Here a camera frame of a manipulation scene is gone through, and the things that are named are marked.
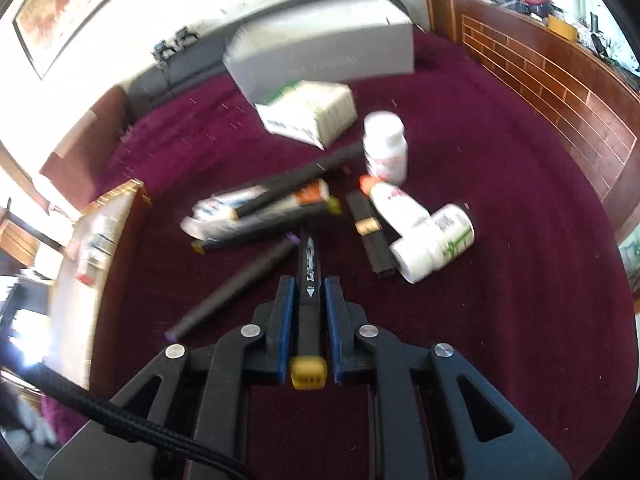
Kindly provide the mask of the black marker yellow cap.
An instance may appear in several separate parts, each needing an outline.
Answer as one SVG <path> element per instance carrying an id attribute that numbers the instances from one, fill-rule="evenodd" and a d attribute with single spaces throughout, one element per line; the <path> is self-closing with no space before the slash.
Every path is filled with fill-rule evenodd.
<path id="1" fill-rule="evenodd" d="M 295 351 L 290 359 L 293 387 L 298 391 L 322 389 L 328 366 L 322 356 L 322 279 L 317 241 L 310 229 L 300 234 L 297 278 L 297 310 L 294 315 Z"/>

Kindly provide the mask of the black marker purple cap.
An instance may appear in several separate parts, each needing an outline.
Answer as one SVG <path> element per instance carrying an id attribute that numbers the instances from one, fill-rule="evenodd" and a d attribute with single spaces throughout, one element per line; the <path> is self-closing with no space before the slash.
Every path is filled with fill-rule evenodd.
<path id="1" fill-rule="evenodd" d="M 207 320 L 222 309 L 235 296 L 238 296 L 250 284 L 260 280 L 277 263 L 299 246 L 300 238 L 288 234 L 283 240 L 262 252 L 255 260 L 232 275 L 211 295 L 201 301 L 195 308 L 186 312 L 179 322 L 165 332 L 165 339 L 174 344 L 179 342 L 201 322 Z"/>

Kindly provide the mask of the white gold-rimmed tray box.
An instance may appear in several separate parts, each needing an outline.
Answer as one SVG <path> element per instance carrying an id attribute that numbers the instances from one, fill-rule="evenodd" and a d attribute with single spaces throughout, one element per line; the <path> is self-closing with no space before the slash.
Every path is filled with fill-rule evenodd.
<path id="1" fill-rule="evenodd" d="M 114 389 L 120 306 L 150 209 L 137 179 L 85 206 L 50 290 L 51 342 L 44 362 L 95 393 Z"/>

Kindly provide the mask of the grey red slim box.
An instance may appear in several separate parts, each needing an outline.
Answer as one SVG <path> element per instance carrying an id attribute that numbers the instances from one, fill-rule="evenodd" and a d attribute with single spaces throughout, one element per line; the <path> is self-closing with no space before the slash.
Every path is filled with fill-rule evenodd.
<path id="1" fill-rule="evenodd" d="M 96 284 L 114 254 L 116 226 L 117 222 L 104 214 L 93 220 L 88 234 L 79 245 L 75 274 L 77 281 L 87 286 Z"/>

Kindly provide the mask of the white bottle green label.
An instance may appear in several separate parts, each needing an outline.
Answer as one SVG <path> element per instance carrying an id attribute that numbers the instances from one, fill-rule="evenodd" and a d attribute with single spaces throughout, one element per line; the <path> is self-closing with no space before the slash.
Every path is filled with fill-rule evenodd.
<path id="1" fill-rule="evenodd" d="M 473 223 L 463 208 L 447 204 L 407 236 L 390 245 L 402 277 L 416 284 L 442 270 L 475 242 Z"/>

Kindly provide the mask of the black gold-band tube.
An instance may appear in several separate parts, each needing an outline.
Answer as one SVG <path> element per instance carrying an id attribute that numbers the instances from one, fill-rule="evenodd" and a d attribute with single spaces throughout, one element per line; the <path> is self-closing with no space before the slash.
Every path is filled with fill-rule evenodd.
<path id="1" fill-rule="evenodd" d="M 377 278 L 394 275 L 397 272 L 397 262 L 370 200 L 363 192 L 354 191 L 346 195 L 346 202 L 373 274 Z"/>

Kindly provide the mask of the white bottle orange cap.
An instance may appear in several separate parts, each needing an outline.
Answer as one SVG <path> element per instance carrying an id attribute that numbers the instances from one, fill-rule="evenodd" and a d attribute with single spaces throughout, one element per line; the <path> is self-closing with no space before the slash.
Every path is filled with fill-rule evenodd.
<path id="1" fill-rule="evenodd" d="M 426 208 L 396 185 L 370 174 L 361 176 L 359 184 L 376 211 L 401 237 L 431 219 Z"/>

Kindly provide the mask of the white blue open medicine box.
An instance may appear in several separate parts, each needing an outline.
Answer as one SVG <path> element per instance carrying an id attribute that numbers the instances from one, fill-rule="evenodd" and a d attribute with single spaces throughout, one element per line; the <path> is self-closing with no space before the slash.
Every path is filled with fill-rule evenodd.
<path id="1" fill-rule="evenodd" d="M 193 206 L 192 214 L 181 220 L 180 228 L 196 240 L 213 238 L 232 227 L 232 216 L 236 208 L 266 191 L 267 188 L 263 185 L 253 185 L 199 200 Z"/>

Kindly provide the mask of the black marker olive cap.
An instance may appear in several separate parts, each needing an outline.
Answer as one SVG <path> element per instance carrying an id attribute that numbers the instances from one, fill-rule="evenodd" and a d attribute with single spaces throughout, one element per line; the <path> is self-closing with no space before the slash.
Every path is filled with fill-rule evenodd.
<path id="1" fill-rule="evenodd" d="M 303 206 L 299 210 L 272 216 L 266 220 L 256 220 L 248 226 L 241 226 L 235 231 L 222 232 L 205 240 L 194 240 L 191 247 L 194 252 L 204 255 L 216 249 L 239 246 L 254 242 L 271 235 L 284 234 L 305 222 L 318 218 L 339 216 L 342 213 L 341 203 L 336 197 L 330 197 L 326 202 Z"/>

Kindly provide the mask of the dark pen with orange cap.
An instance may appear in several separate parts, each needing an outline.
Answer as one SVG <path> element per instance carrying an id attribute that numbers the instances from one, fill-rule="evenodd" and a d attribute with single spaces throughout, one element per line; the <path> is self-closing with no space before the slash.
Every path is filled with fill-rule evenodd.
<path id="1" fill-rule="evenodd" d="M 321 157 L 308 165 L 294 168 L 278 174 L 271 186 L 245 204 L 234 208 L 230 214 L 232 220 L 240 220 L 254 214 L 278 200 L 304 188 L 307 184 L 320 179 L 328 172 L 340 169 L 352 159 L 363 155 L 362 142 L 355 142 L 340 148 L 336 152 Z"/>

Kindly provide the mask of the white bottle red label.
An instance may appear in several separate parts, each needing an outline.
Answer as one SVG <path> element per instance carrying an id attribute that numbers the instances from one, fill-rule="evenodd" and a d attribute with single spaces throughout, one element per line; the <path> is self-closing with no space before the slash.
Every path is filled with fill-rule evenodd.
<path id="1" fill-rule="evenodd" d="M 408 172 L 408 143 L 400 117 L 386 110 L 367 114 L 363 131 L 368 174 L 392 185 L 403 185 Z"/>

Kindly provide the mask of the wooden window ledge cabinet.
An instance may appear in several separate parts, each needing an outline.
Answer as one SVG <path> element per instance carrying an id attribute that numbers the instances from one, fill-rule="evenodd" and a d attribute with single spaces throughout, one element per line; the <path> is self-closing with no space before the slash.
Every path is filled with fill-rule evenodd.
<path id="1" fill-rule="evenodd" d="M 587 49 L 478 0 L 449 0 L 452 36 L 556 129 L 616 238 L 639 223 L 639 97 Z"/>

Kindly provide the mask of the white green medicine box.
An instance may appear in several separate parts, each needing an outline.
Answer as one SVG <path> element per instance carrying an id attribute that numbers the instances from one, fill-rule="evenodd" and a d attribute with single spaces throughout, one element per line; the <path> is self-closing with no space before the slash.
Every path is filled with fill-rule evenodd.
<path id="1" fill-rule="evenodd" d="M 324 151 L 357 120 L 347 84 L 302 80 L 282 88 L 270 101 L 255 104 L 265 129 L 276 136 Z"/>

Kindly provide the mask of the black leather sofa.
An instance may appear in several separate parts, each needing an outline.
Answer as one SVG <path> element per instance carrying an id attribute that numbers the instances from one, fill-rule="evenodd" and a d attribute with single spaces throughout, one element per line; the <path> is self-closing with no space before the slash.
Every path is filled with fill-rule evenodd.
<path id="1" fill-rule="evenodd" d="M 141 119 L 163 104 L 226 71 L 224 52 L 229 38 L 209 34 L 155 64 L 131 81 L 127 90 L 130 113 Z"/>

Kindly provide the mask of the grey open shoebox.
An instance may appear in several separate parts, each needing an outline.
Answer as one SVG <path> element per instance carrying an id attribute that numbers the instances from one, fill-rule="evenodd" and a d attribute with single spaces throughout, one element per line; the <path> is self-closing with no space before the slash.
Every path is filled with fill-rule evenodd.
<path id="1" fill-rule="evenodd" d="M 252 104 L 301 80 L 411 74 L 413 24 L 390 0 L 306 3 L 240 27 L 222 62 Z"/>

